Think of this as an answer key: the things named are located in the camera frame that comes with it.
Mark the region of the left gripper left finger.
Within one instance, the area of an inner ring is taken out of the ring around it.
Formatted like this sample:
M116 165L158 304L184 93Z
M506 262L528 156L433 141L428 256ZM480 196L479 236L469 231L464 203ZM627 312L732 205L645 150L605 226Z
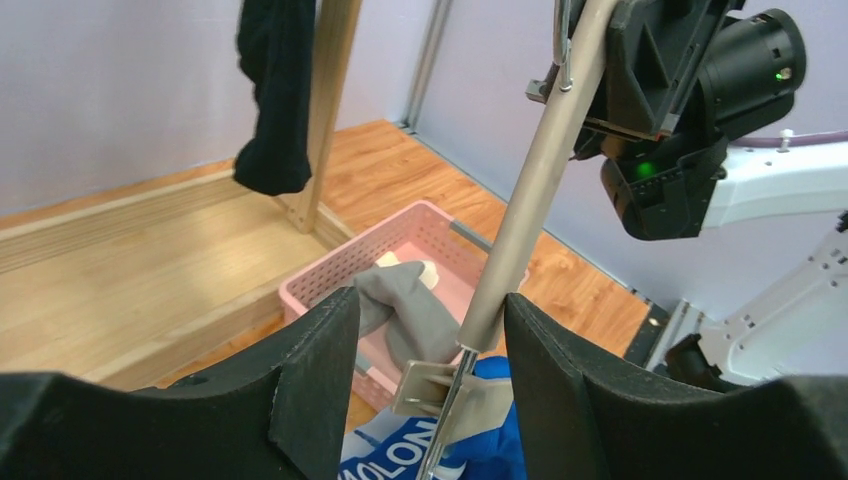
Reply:
M5 479L333 479L359 339L342 288L264 340L164 388L1 378Z

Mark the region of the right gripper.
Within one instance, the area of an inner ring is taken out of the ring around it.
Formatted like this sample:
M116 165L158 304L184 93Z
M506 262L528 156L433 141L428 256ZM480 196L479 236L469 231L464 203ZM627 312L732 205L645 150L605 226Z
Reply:
M619 1L605 30L606 66L573 157L613 141L672 135L710 44L743 1Z

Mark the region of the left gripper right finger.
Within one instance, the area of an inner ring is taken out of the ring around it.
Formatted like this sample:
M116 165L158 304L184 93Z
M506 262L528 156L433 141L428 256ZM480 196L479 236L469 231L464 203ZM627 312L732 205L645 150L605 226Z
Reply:
M504 303L531 479L843 479L847 381L790 376L718 393L642 369Z

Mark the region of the grey underwear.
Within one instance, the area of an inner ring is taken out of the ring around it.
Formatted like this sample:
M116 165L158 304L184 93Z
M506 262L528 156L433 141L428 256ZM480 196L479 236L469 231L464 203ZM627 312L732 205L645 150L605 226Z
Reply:
M435 295L439 280L432 261L375 266L353 277L359 296L361 338L385 327L383 343L393 365L408 361L447 364L460 352L460 324Z

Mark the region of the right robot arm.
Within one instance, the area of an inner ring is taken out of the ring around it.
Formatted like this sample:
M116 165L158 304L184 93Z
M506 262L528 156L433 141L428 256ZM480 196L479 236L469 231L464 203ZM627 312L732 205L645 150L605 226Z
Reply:
M604 70L573 150L601 180L628 235L695 238L721 227L831 212L798 266L732 312L681 301L645 368L726 392L790 375L847 373L845 132L778 138L807 70L783 10L741 18L739 1L617 1L601 23Z

